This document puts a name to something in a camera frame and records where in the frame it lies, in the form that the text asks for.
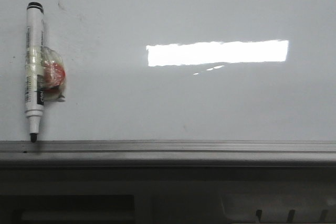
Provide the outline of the red magnet taped to marker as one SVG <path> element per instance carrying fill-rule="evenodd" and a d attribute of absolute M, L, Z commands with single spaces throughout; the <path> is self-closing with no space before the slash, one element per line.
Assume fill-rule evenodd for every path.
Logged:
<path fill-rule="evenodd" d="M 63 101 L 66 89 L 66 72 L 62 57 L 58 52 L 48 47 L 43 47 L 42 57 L 45 101 Z"/>

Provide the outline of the white black whiteboard marker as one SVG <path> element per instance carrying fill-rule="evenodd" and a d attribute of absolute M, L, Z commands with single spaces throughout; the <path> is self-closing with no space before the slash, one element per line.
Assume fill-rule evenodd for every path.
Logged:
<path fill-rule="evenodd" d="M 40 132 L 45 102 L 44 9 L 39 2 L 30 2 L 26 10 L 25 115 L 29 121 L 30 141 L 35 143 Z"/>

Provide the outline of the white whiteboard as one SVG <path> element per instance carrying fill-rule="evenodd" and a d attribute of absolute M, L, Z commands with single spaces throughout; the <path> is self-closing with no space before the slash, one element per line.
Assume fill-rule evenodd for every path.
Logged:
<path fill-rule="evenodd" d="M 26 6 L 65 100 L 41 141 L 335 140 L 335 0 L 1 0 L 1 139 L 28 139 Z"/>

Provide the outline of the grey aluminium whiteboard frame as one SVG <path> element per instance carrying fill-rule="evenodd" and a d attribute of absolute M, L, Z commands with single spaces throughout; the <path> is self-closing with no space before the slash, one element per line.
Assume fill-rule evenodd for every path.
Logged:
<path fill-rule="evenodd" d="M 334 141 L 1 141 L 1 167 L 333 167 Z"/>

